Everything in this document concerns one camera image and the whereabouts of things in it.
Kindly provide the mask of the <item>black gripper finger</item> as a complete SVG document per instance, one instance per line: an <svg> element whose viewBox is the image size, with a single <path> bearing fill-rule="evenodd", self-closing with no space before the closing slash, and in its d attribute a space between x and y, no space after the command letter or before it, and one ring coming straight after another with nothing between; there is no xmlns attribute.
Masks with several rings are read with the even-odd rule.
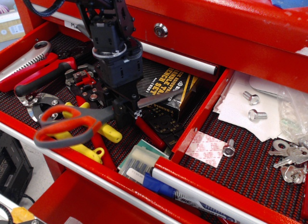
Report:
<svg viewBox="0 0 308 224"><path fill-rule="evenodd" d="M135 124L138 117L142 116L142 111L140 108L133 110L129 107L129 103L125 102L123 98L116 98L112 102L112 107L118 128L131 126Z"/></svg>
<svg viewBox="0 0 308 224"><path fill-rule="evenodd" d="M108 87L100 84L96 87L96 89L96 94L98 96L96 104L102 107L111 106L113 101L112 91Z"/></svg>

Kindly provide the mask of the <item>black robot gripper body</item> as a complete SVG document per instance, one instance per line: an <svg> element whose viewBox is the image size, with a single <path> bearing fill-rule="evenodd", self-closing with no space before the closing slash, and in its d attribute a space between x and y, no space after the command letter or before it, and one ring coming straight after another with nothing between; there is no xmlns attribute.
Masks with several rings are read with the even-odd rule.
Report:
<svg viewBox="0 0 308 224"><path fill-rule="evenodd" d="M137 82L143 78L142 44L131 37L115 52L92 48L92 54L99 61L99 78L113 100L121 100L132 111L139 110Z"/></svg>

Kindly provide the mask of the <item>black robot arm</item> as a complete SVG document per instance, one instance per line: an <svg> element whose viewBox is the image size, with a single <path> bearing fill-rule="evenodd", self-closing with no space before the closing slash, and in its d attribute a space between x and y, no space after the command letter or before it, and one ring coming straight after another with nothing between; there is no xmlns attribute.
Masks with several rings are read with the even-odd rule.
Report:
<svg viewBox="0 0 308 224"><path fill-rule="evenodd" d="M138 81L143 78L142 45L132 37L134 18L125 0L55 0L42 12L30 0L23 1L40 17L54 14L66 1L77 5L83 21L79 30L92 41L93 57L99 61L96 72L111 94L104 103L113 107L118 128L134 124L142 115L137 89Z"/></svg>

